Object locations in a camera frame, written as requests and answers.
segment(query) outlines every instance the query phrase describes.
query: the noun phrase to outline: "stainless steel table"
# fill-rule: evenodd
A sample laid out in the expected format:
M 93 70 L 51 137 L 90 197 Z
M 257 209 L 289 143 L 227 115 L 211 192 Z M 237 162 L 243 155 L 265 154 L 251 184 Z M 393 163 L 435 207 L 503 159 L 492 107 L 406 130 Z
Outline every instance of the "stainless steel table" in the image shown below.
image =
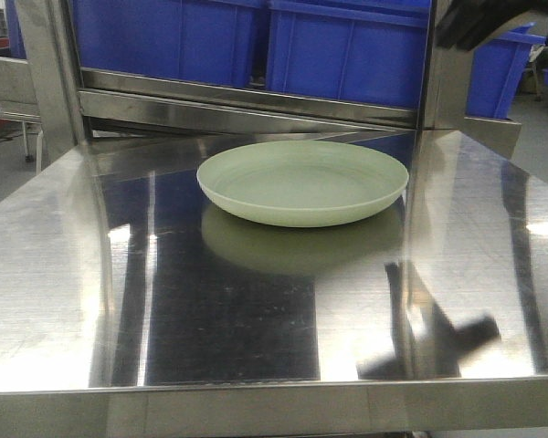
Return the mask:
M 225 214 L 195 169 L 255 141 L 394 155 L 356 224 Z M 548 426 L 548 185 L 457 131 L 107 139 L 0 203 L 0 436 Z

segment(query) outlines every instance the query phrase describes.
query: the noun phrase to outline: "plate rim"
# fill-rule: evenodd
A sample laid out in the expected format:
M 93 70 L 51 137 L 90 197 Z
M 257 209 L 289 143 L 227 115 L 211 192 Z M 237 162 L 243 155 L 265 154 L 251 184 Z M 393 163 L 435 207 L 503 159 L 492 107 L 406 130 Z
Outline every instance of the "plate rim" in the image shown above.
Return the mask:
M 280 144 L 280 143 L 288 144 L 288 143 L 295 143 L 295 142 L 296 143 L 310 143 L 310 144 L 325 143 L 324 144 L 325 146 L 339 145 L 340 147 L 349 147 L 350 149 L 353 148 L 354 150 L 359 148 L 360 151 L 369 151 L 370 153 L 378 154 L 380 156 L 383 156 L 383 157 L 389 159 L 390 162 L 394 163 L 402 171 L 404 171 L 404 176 L 405 176 L 404 181 L 396 189 L 394 189 L 390 193 L 388 193 L 388 194 L 386 194 L 382 197 L 377 197 L 377 198 L 374 198 L 372 200 L 365 201 L 365 202 L 362 202 L 362 203 L 347 203 L 345 205 L 337 205 L 337 206 L 332 206 L 332 207 L 281 207 L 281 206 L 272 206 L 272 205 L 261 204 L 261 203 L 249 203 L 247 201 L 240 201 L 236 198 L 225 196 L 225 195 L 223 195 L 219 192 L 216 192 L 215 190 L 207 187 L 207 185 L 202 182 L 202 179 L 200 177 L 200 173 L 202 171 L 202 168 L 207 162 L 212 161 L 216 157 L 223 156 L 224 154 L 240 153 L 244 149 L 254 148 L 254 147 L 258 147 L 258 146 L 261 146 L 261 147 L 269 147 L 269 146 L 275 147 L 274 145 L 277 144 L 277 143 L 278 144 Z M 199 185 L 201 186 L 201 189 L 204 192 L 207 191 L 207 192 L 211 193 L 212 195 L 214 195 L 215 197 L 220 198 L 220 199 L 222 199 L 224 201 L 227 201 L 227 202 L 236 203 L 238 205 L 243 205 L 243 206 L 246 206 L 246 207 L 259 208 L 259 209 L 277 211 L 277 212 L 297 212 L 297 213 L 298 212 L 315 212 L 316 213 L 316 212 L 336 212 L 336 211 L 345 210 L 345 209 L 355 209 L 355 208 L 365 207 L 366 205 L 369 205 L 371 203 L 380 203 L 380 202 L 382 202 L 386 199 L 389 199 L 389 198 L 393 197 L 396 194 L 402 193 L 402 191 L 406 188 L 406 186 L 409 183 L 410 174 L 409 174 L 408 169 L 405 167 L 405 165 L 403 163 L 401 163 L 399 160 L 397 160 L 396 158 L 392 157 L 391 155 L 389 155 L 387 153 L 377 151 L 375 149 L 368 148 L 366 146 L 361 146 L 361 145 L 352 144 L 352 143 L 341 143 L 341 142 L 338 142 L 338 141 L 300 140 L 300 141 L 263 141 L 263 142 L 259 142 L 259 143 L 246 144 L 246 145 L 243 145 L 243 146 L 238 146 L 238 147 L 235 147 L 235 148 L 232 148 L 232 149 L 228 149 L 226 151 L 219 152 L 219 153 L 207 158 L 204 162 L 202 162 L 199 165 L 199 167 L 197 168 L 197 171 L 196 171 L 196 179 L 197 179 L 197 182 L 199 183 Z

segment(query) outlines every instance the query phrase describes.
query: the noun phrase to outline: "metal bar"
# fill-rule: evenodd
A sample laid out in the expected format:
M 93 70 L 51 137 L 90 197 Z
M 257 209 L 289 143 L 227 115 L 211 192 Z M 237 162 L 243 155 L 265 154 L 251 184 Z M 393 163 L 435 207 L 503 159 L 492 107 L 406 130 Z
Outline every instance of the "metal bar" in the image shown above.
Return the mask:
M 25 161 L 26 162 L 33 162 L 35 160 L 35 157 L 32 156 L 30 153 L 30 149 L 28 148 L 28 127 L 26 125 L 26 122 L 21 122 L 22 125 L 22 144 L 25 150 Z
M 69 39 L 62 32 L 62 0 L 16 0 L 16 11 L 49 157 L 55 160 L 85 140 L 75 93 L 78 76 L 71 72 Z
M 512 120 L 481 119 L 465 117 L 463 131 L 471 138 L 510 158 L 513 154 L 522 125 Z
M 435 25 L 450 0 L 433 0 L 418 128 L 462 129 L 469 94 L 472 52 L 437 47 Z
M 28 62 L 0 57 L 0 100 L 37 103 Z
M 30 105 L 22 105 L 22 108 L 16 110 L 14 108 L 4 108 L 4 102 L 0 102 L 0 120 L 12 120 L 12 121 L 27 121 L 30 123 L 40 123 L 40 117 L 38 117 L 36 108 Z
M 83 68 L 86 88 L 119 91 L 151 97 L 189 100 L 249 110 L 284 112 L 324 119 L 350 120 L 393 128 L 412 129 L 413 109 L 387 108 L 355 102 L 342 102 L 277 94 L 254 89 L 230 89 L 168 79 L 146 78 L 126 73 Z
M 0 436 L 106 427 L 106 436 L 181 437 L 548 427 L 548 377 L 0 394 Z
M 79 91 L 84 115 L 217 133 L 346 132 L 385 130 L 370 124 L 223 108 L 92 89 Z

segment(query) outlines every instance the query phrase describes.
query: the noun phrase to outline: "plate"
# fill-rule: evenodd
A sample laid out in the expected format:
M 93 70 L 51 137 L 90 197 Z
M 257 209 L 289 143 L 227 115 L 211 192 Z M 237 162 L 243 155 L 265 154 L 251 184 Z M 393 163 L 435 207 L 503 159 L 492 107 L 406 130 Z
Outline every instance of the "plate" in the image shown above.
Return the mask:
M 270 141 L 221 152 L 201 164 L 205 195 L 235 216 L 261 224 L 348 224 L 390 206 L 408 172 L 384 153 L 331 141 Z

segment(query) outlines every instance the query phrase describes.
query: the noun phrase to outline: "gray floor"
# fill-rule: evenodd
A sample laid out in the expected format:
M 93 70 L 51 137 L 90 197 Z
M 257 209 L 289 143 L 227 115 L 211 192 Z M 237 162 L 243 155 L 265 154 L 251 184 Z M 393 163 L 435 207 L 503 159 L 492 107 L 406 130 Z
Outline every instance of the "gray floor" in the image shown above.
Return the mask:
M 510 117 L 522 123 L 513 162 L 548 183 L 548 102 L 536 102 L 533 95 L 517 96 Z M 0 201 L 35 175 L 35 164 L 25 162 L 20 132 L 4 135 L 0 140 Z M 35 138 L 30 137 L 32 146 Z
M 511 106 L 510 119 L 522 124 L 511 160 L 548 183 L 548 101 L 519 95 Z

